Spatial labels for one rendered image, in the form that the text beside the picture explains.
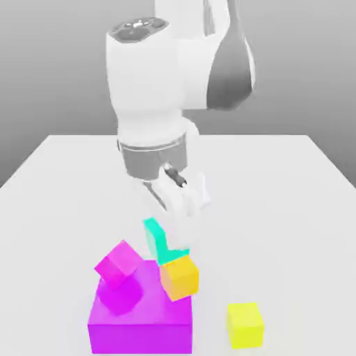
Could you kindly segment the large purple box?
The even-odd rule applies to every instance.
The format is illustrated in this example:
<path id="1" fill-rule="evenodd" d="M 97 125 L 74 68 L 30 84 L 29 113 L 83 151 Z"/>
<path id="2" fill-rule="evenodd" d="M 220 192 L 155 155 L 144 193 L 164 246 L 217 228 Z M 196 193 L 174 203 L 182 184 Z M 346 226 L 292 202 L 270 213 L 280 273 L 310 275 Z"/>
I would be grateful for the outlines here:
<path id="1" fill-rule="evenodd" d="M 190 354 L 191 298 L 171 301 L 159 266 L 146 260 L 116 289 L 99 281 L 88 333 L 94 354 Z"/>

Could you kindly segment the small yellow cube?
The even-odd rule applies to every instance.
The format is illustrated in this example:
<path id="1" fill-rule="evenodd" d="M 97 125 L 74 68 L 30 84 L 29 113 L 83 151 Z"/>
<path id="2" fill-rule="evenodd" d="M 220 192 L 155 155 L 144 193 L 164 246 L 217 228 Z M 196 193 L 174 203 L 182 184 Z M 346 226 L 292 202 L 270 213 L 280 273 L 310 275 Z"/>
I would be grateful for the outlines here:
<path id="1" fill-rule="evenodd" d="M 233 349 L 261 347 L 264 340 L 264 321 L 257 303 L 228 304 L 227 332 Z"/>

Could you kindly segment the small magenta cube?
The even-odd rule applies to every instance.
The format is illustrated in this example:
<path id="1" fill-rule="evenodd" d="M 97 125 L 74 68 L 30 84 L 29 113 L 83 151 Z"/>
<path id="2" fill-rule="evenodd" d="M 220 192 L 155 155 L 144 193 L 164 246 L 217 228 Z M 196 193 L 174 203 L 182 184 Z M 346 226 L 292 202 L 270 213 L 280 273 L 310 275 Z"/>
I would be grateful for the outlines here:
<path id="1" fill-rule="evenodd" d="M 143 258 L 122 240 L 95 266 L 95 271 L 105 283 L 115 288 L 132 275 L 142 262 Z"/>

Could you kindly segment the small orange cube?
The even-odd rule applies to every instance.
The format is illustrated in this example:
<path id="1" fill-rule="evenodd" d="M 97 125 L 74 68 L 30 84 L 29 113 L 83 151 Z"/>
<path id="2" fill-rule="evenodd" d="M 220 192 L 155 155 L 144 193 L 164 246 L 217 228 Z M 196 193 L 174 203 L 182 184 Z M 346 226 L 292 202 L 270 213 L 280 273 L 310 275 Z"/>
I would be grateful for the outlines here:
<path id="1" fill-rule="evenodd" d="M 160 278 L 173 302 L 194 295 L 199 290 L 199 270 L 189 255 L 160 266 Z"/>

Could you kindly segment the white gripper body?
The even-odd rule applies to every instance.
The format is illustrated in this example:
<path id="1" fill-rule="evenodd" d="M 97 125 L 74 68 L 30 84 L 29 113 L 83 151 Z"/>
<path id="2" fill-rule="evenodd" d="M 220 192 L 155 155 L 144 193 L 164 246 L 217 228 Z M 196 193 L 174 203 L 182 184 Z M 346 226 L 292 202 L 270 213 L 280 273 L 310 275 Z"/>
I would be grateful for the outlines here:
<path id="1" fill-rule="evenodd" d="M 154 181 L 139 180 L 140 198 L 147 216 L 157 220 L 193 218 L 202 210 L 202 174 L 184 175 L 187 184 L 179 187 L 167 176 Z"/>

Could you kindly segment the small teal cube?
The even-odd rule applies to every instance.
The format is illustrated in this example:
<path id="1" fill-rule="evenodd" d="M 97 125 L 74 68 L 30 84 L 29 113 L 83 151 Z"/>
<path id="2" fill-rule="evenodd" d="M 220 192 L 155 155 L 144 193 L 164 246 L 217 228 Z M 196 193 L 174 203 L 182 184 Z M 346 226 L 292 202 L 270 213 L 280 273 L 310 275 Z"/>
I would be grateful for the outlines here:
<path id="1" fill-rule="evenodd" d="M 155 218 L 144 219 L 143 224 L 149 251 L 158 265 L 162 266 L 175 259 L 189 255 L 189 249 L 170 250 L 168 248 L 165 231 Z"/>

